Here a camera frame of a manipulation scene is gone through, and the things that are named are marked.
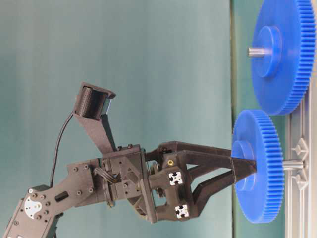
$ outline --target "teal wall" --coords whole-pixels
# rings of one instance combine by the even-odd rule
[[[244,109],[259,109],[253,94],[250,59],[247,48],[251,46],[253,28],[262,0],[231,0],[232,14],[232,105],[233,118]],[[285,117],[271,117],[285,150]],[[248,222],[233,194],[234,238],[283,238],[284,204],[277,218],[269,224]]]
[[[0,227],[27,188],[48,184],[55,140],[80,83],[117,94],[118,145],[152,150],[181,140],[230,148],[229,1],[2,0],[0,3]],[[72,121],[66,164],[98,157]],[[140,220],[127,202],[71,209],[58,237],[232,237],[231,188],[186,223]]]

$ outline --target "bolt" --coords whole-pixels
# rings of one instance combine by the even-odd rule
[[[168,160],[168,161],[167,161],[167,164],[168,164],[169,166],[173,166],[173,165],[174,165],[174,161]]]

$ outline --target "black cable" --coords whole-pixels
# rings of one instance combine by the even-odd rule
[[[60,144],[60,140],[61,137],[65,131],[65,128],[67,126],[67,124],[69,123],[70,119],[73,117],[73,112],[71,114],[69,114],[69,116],[67,117],[66,121],[64,122],[63,127],[61,128],[58,138],[57,138],[57,142],[56,142],[56,146],[55,146],[55,153],[54,153],[54,160],[53,160],[53,167],[52,167],[52,172],[51,172],[51,182],[50,182],[50,187],[53,187],[54,184],[54,175],[55,175],[55,169],[56,169],[56,164],[57,164],[57,155],[58,155],[58,148],[59,148],[59,144]]]

